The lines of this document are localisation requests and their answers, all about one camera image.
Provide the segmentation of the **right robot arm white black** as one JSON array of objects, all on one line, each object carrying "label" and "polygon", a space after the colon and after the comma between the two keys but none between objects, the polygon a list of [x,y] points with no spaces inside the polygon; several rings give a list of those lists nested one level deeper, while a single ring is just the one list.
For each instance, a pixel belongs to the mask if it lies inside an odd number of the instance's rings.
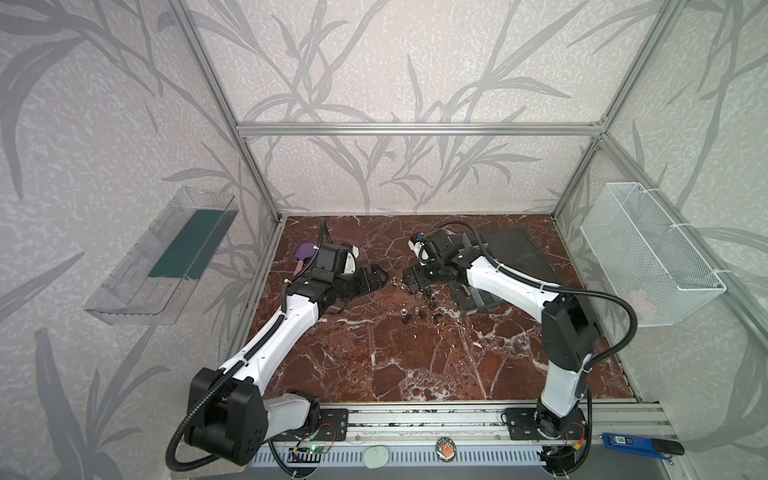
[{"label": "right robot arm white black", "polygon": [[589,362],[600,337],[591,308],[582,303],[586,297],[497,266],[483,255],[461,255],[442,268],[418,262],[404,270],[403,279],[412,292],[459,282],[500,298],[538,322],[548,369],[533,420],[542,436],[561,437],[585,394]]}]

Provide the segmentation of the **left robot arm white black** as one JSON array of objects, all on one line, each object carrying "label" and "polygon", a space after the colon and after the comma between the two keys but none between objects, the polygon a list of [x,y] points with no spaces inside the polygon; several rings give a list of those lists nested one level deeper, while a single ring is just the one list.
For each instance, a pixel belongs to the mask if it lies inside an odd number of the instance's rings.
[{"label": "left robot arm white black", "polygon": [[352,274],[286,283],[279,308],[263,328],[220,367],[203,368],[193,378],[187,413],[166,449],[167,467],[187,472],[217,460],[244,466],[274,437],[315,430],[320,415],[317,400],[300,393],[267,399],[266,388],[295,344],[329,307],[376,292],[389,280],[389,274],[374,264]]}]

